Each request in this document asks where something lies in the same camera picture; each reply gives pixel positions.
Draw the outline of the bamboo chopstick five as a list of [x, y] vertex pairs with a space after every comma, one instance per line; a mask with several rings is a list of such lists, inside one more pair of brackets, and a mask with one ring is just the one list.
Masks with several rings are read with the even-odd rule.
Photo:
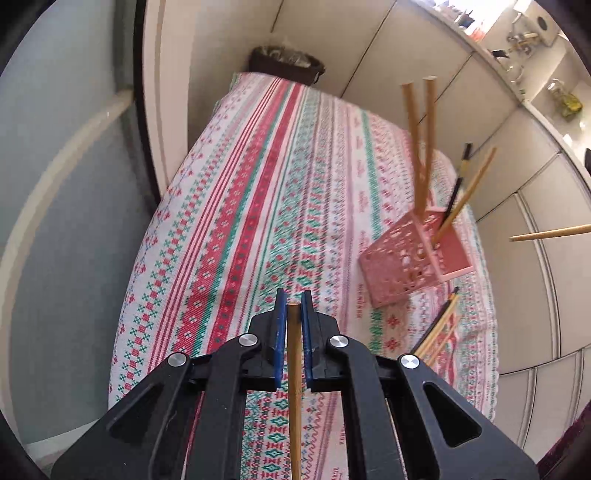
[[303, 368], [303, 336], [301, 306], [287, 305], [287, 387], [290, 416], [291, 478], [301, 479], [301, 368]]

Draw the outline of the bamboo chopstick four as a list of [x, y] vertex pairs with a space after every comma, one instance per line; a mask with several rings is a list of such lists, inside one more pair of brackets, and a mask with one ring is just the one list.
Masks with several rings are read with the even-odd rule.
[[443, 236], [447, 233], [447, 231], [451, 228], [453, 221], [456, 217], [461, 213], [464, 206], [468, 203], [471, 199], [473, 194], [475, 193], [476, 189], [478, 188], [481, 180], [485, 176], [486, 172], [488, 171], [490, 165], [492, 164], [495, 156], [497, 153], [497, 148], [493, 147], [489, 152], [486, 161], [481, 165], [480, 169], [478, 170], [477, 174], [472, 179], [471, 183], [469, 184], [467, 190], [465, 191], [462, 198], [455, 204], [454, 208], [451, 210], [449, 215], [445, 216], [445, 221], [437, 231], [437, 233], [432, 238], [432, 246], [436, 247]]

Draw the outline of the black chopstick gold band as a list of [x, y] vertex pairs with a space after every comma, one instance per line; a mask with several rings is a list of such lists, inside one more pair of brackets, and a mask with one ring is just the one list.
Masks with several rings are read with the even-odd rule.
[[461, 160], [459, 171], [458, 171], [458, 176], [457, 176], [451, 197], [449, 199], [446, 211], [442, 217], [442, 221], [441, 221], [440, 226], [443, 226], [443, 224], [446, 222], [446, 220], [451, 215], [452, 209], [454, 207], [457, 196], [459, 194], [460, 187], [462, 186], [464, 177], [465, 177], [466, 172], [468, 170], [468, 165], [469, 165], [469, 161], [470, 161], [470, 157], [471, 157], [471, 153], [472, 153], [472, 148], [473, 148], [472, 142], [468, 142], [465, 144], [463, 155], [462, 155], [462, 160]]

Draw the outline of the bamboo chopstick three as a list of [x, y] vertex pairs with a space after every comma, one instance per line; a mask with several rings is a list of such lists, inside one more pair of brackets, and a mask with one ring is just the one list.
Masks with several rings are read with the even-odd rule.
[[459, 302], [460, 296], [455, 294], [454, 297], [448, 302], [448, 306], [444, 309], [443, 313], [436, 319], [434, 322], [433, 328], [429, 331], [427, 336], [420, 342], [417, 349], [414, 351], [414, 354], [419, 357], [420, 359], [424, 359], [432, 347], [432, 345], [437, 340], [438, 336], [444, 330], [444, 327], [449, 322], [450, 318], [452, 317], [456, 306]]

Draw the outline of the bamboo chopstick two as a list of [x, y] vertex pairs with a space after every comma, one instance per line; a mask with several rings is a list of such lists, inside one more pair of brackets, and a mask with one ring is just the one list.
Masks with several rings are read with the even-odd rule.
[[551, 239], [551, 238], [561, 238], [561, 237], [568, 237], [568, 236], [575, 236], [581, 235], [591, 232], [591, 225], [584, 224], [578, 225], [573, 227], [566, 227], [542, 232], [535, 232], [535, 233], [528, 233], [528, 234], [521, 234], [521, 235], [514, 235], [510, 237], [512, 242], [519, 242], [519, 241], [531, 241], [531, 240], [543, 240], [543, 239]]

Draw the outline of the bamboo chopstick one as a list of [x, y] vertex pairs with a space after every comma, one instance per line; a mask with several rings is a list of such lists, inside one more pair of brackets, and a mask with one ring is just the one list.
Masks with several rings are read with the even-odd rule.
[[417, 217], [422, 212], [423, 165], [420, 159], [420, 133], [417, 104], [412, 82], [401, 84], [405, 109], [408, 119], [408, 130], [411, 138], [411, 159], [414, 169], [414, 212]]

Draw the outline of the white lower kitchen cabinets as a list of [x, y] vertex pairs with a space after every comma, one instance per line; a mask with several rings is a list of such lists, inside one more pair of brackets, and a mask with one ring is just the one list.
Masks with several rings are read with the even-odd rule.
[[470, 202], [499, 328], [496, 421], [540, 459], [590, 399], [590, 238], [510, 237], [589, 222], [589, 116], [561, 128], [549, 88], [584, 95], [590, 79], [561, 32], [547, 47], [531, 31], [531, 2], [283, 1], [271, 29], [325, 63], [323, 91], [398, 125], [401, 83], [436, 76], [439, 149], [458, 162], [472, 142], [478, 168], [497, 148]]

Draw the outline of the pink perforated utensil basket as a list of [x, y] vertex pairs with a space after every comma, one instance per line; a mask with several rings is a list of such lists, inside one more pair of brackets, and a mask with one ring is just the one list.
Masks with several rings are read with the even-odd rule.
[[408, 211], [363, 251], [359, 264], [373, 307], [394, 304], [417, 290], [473, 271], [471, 259], [453, 228], [437, 245], [431, 243], [443, 214], [443, 208], [432, 207], [419, 220]]

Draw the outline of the patterned striped tablecloth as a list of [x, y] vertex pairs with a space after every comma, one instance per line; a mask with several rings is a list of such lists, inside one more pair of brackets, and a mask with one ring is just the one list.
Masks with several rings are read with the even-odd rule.
[[214, 352], [310, 290], [315, 308], [370, 351], [399, 356], [452, 290], [460, 325], [437, 372], [493, 417], [497, 320], [470, 209], [455, 228], [473, 271], [383, 309], [358, 259], [412, 206], [405, 130], [337, 97], [263, 74], [238, 74], [185, 157], [145, 232], [114, 340], [115, 404], [168, 354]]

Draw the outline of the yellow hanging bag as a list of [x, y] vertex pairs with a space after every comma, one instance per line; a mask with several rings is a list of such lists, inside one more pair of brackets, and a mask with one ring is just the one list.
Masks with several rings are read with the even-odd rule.
[[560, 93], [557, 97], [557, 111], [566, 121], [571, 121], [581, 113], [583, 104], [578, 97], [572, 93]]

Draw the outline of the dark brown trash bin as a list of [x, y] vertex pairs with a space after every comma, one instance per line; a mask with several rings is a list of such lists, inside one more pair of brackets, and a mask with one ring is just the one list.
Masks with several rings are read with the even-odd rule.
[[311, 86], [325, 74], [325, 64], [294, 48], [263, 45], [250, 52], [249, 72], [265, 73]]

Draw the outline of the white wall water heater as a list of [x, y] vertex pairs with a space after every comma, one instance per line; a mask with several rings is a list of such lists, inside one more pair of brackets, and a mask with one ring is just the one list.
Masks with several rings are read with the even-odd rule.
[[535, 2], [529, 4], [524, 15], [531, 31], [538, 34], [540, 41], [545, 46], [551, 47], [561, 32], [561, 28], [553, 17]]

